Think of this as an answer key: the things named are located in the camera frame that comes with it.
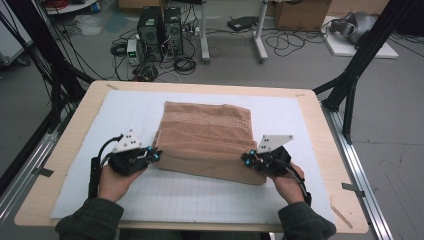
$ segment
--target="person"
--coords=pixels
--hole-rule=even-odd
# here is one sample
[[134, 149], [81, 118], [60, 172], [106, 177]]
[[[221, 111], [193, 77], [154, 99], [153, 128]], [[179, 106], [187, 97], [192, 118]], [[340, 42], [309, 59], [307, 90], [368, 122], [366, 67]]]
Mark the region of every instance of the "person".
[[[293, 168], [304, 178], [302, 169]], [[61, 219], [56, 225], [60, 240], [114, 239], [124, 209], [116, 204], [128, 191], [131, 183], [144, 170], [124, 177], [106, 165], [101, 173], [97, 198], [88, 199], [74, 214]], [[333, 223], [315, 213], [304, 201], [299, 183], [287, 173], [284, 176], [268, 176], [288, 206], [278, 211], [287, 240], [328, 239], [336, 233]]]

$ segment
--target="wooden table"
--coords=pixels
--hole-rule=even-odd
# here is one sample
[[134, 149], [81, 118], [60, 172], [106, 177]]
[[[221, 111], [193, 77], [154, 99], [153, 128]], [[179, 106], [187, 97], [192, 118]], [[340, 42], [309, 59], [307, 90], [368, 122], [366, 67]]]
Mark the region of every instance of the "wooden table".
[[[81, 148], [103, 100], [109, 91], [148, 91], [215, 93], [229, 95], [253, 95], [296, 98], [308, 130], [315, 157], [335, 213], [337, 232], [365, 233], [368, 224], [355, 192], [342, 189], [342, 183], [350, 184], [343, 161], [321, 110], [320, 103], [311, 90], [278, 89], [238, 86], [190, 85], [167, 83], [133, 83], [96, 81], [91, 84], [84, 99], [72, 117], [45, 168], [54, 171], [50, 177], [39, 176], [15, 217], [15, 223], [23, 226], [55, 226], [50, 218], [63, 182], [72, 161]], [[281, 232], [282, 228], [267, 225], [204, 224], [122, 221], [121, 228], [187, 229], [221, 231]]]

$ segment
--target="gray floor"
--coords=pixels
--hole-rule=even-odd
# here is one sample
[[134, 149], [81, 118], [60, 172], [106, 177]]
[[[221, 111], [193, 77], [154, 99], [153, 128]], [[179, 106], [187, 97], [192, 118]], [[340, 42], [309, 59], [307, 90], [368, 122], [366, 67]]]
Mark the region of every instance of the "gray floor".
[[[75, 35], [72, 42], [99, 75], [109, 77], [113, 75], [111, 42], [134, 28], [136, 21], [126, 18], [132, 14], [118, 11], [114, 4], [96, 16], [102, 18], [101, 35]], [[65, 21], [72, 18], [72, 14], [66, 15]], [[227, 20], [210, 20], [210, 26], [226, 29]], [[271, 19], [267, 19], [266, 26], [272, 27]], [[424, 54], [422, 44], [399, 42]], [[424, 185], [421, 185], [424, 183], [424, 113], [419, 107], [424, 103], [424, 59], [398, 44], [388, 43], [400, 56], [396, 60], [374, 59], [362, 75], [357, 88], [352, 139], [393, 237], [424, 239]], [[340, 75], [351, 59], [332, 56], [324, 43], [307, 43], [287, 57], [276, 56], [273, 49], [266, 46], [269, 60], [259, 64], [248, 35], [210, 35], [209, 44], [210, 65], [200, 61], [197, 51], [194, 59], [198, 66], [193, 74], [178, 75], [180, 79], [164, 74], [156, 81], [313, 89]], [[124, 60], [119, 75], [127, 78], [128, 72], [131, 77], [131, 70]], [[87, 73], [96, 77], [90, 70]], [[50, 105], [42, 78], [33, 64], [29, 67], [13, 65], [0, 72], [0, 96], [2, 174], [46, 116]], [[18, 208], [19, 203], [1, 226], [2, 239], [57, 238], [52, 228], [16, 226], [13, 218]], [[375, 237], [370, 231], [365, 235], [337, 234], [333, 239]]]

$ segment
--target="towel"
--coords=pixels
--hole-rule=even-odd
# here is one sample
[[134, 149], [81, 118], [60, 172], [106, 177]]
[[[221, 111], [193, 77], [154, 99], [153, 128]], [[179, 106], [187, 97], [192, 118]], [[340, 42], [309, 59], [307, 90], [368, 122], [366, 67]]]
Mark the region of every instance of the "towel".
[[263, 184], [266, 177], [240, 156], [256, 149], [250, 110], [232, 105], [165, 102], [155, 138], [160, 169], [228, 181]]

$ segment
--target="sleeve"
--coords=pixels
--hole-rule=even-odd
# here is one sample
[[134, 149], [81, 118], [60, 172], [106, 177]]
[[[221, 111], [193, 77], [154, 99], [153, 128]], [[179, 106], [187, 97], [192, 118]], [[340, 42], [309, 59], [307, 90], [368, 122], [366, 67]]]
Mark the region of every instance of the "sleeve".
[[124, 209], [114, 202], [88, 199], [74, 214], [61, 219], [55, 230], [61, 240], [113, 240], [123, 212]]
[[278, 212], [288, 240], [328, 239], [336, 226], [316, 214], [305, 202], [289, 205]]

